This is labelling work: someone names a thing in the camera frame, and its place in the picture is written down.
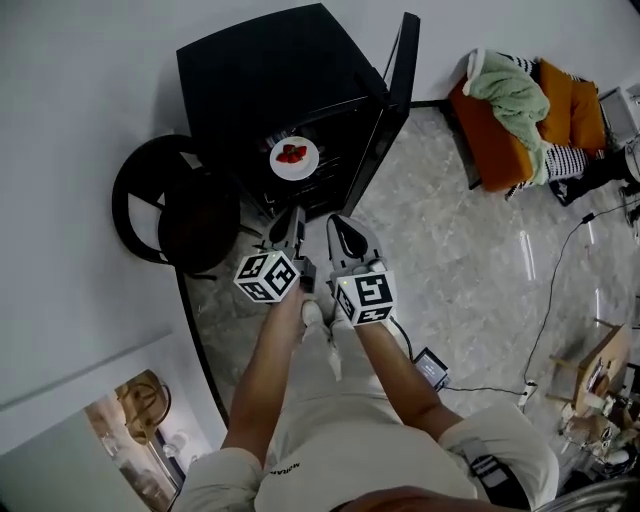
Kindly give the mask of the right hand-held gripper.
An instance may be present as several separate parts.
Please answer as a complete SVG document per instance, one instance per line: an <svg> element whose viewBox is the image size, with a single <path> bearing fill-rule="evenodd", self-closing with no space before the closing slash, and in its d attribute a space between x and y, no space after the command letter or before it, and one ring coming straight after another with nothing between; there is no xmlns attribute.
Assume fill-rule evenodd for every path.
<svg viewBox="0 0 640 512"><path fill-rule="evenodd" d="M397 305L396 280L377 236L359 221L338 214L329 216L326 232L333 265L329 285L336 304L352 326L387 320Z"/></svg>

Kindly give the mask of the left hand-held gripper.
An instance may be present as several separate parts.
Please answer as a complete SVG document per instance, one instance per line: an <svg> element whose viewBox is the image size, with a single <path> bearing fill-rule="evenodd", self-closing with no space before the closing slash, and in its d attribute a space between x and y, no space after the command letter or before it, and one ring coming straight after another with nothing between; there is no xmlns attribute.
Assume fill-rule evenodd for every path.
<svg viewBox="0 0 640 512"><path fill-rule="evenodd" d="M242 259L233 282L251 301L279 303L295 284L306 293L314 291L316 266L298 247L305 239L305 225L301 206L286 208L270 224L268 242L273 247ZM294 235L295 245L291 245Z"/></svg>

